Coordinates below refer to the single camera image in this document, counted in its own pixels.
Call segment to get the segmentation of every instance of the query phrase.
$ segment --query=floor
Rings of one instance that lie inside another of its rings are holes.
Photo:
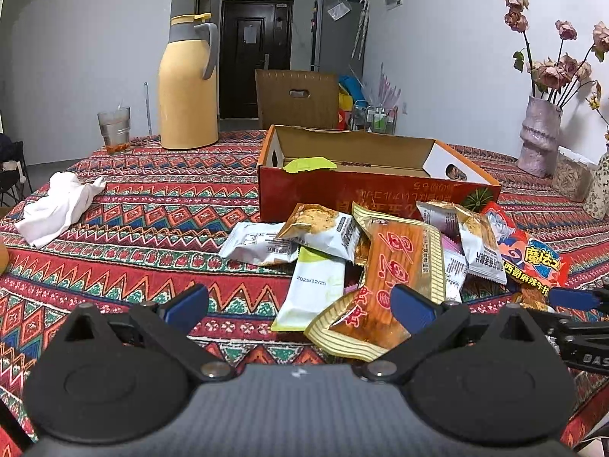
[[[231,132],[235,130],[255,130],[258,128],[257,118],[227,118],[220,120],[220,132]],[[56,161],[54,163],[42,163],[41,165],[31,165],[27,167],[34,191],[40,189],[56,172],[65,172],[78,160]],[[29,195],[29,187],[26,187],[25,195]]]

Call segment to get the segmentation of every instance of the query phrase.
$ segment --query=red patterned tablecloth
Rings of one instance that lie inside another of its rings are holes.
[[[141,138],[124,154],[93,153],[71,170],[83,182],[104,176],[107,190],[43,250],[31,249],[14,228],[24,203],[0,222],[0,238],[10,248],[9,268],[0,276],[0,398],[31,435],[23,383],[65,317],[84,301],[106,313],[125,311],[142,300],[165,302],[197,281],[210,291],[209,314],[192,332],[203,348],[237,366],[333,361],[300,334],[270,331],[290,267],[257,268],[217,256],[235,224],[259,219],[256,163],[263,138],[261,131],[226,133],[216,145],[189,152],[167,152],[158,137]],[[573,257],[569,285],[607,280],[609,221],[590,219],[580,204],[518,170],[510,157],[458,149],[502,182],[500,203],[523,228]],[[473,310],[485,312],[507,298],[504,288],[476,281],[464,296]],[[580,401],[564,435],[568,444],[609,409],[606,378],[575,379]],[[0,454],[16,455],[1,435]]]

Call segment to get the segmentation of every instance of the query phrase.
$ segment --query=gray refrigerator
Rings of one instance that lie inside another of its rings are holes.
[[[312,21],[311,70],[339,76],[355,74],[361,80],[364,55],[362,54],[360,60],[359,45],[353,59],[351,59],[351,52],[357,37],[357,26],[363,3],[348,2],[351,11],[335,21],[328,10],[340,2],[341,0],[316,1]]]

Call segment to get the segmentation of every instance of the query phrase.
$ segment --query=vase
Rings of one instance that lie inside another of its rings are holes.
[[[523,150],[518,159],[518,168],[535,177],[543,178],[552,173],[562,115],[563,111],[558,106],[529,96],[527,116],[520,131]]]
[[[592,218],[602,220],[609,209],[609,143],[607,153],[599,161],[599,169],[595,172],[590,186],[590,192],[583,203],[583,210]]]

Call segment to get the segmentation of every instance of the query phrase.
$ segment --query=gray thermos handle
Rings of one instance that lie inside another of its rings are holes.
[[[209,61],[205,70],[203,70],[203,80],[206,81],[211,78],[214,73],[215,66],[218,65],[218,51],[220,50],[220,34],[218,33],[218,26],[211,22],[200,24],[195,26],[196,31],[207,29],[209,34]]]

